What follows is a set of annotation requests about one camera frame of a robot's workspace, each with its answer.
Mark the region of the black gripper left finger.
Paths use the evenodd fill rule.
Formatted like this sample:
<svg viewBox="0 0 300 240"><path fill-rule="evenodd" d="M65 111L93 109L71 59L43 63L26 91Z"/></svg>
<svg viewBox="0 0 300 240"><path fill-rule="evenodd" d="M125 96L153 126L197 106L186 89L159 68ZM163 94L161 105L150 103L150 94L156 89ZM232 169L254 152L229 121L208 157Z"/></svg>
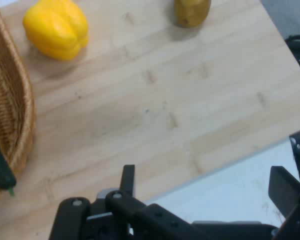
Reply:
<svg viewBox="0 0 300 240"><path fill-rule="evenodd" d="M157 204L133 196L135 166L123 167L118 189L90 202L63 200L57 209L51 240L196 240L198 229Z"/></svg>

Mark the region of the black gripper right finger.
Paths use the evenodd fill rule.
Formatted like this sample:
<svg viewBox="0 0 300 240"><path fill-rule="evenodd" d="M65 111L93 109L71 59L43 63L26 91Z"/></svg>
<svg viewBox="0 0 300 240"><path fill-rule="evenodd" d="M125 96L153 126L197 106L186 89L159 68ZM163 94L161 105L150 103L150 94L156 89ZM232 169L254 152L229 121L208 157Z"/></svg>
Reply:
<svg viewBox="0 0 300 240"><path fill-rule="evenodd" d="M300 240L300 182L283 166L272 166L268 195L285 221L274 240Z"/></svg>

